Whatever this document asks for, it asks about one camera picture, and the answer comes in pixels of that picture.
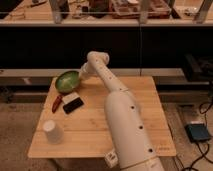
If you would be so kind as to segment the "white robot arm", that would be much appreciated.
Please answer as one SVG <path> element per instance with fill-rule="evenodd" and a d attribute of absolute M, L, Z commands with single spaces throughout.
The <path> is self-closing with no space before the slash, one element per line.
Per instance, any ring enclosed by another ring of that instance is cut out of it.
<path fill-rule="evenodd" d="M 145 125 L 140 105 L 130 89 L 107 67 L 109 55 L 91 51 L 80 69 L 80 79 L 89 79 L 96 73 L 109 94 L 104 112 L 110 129 L 121 171 L 164 171 Z"/>

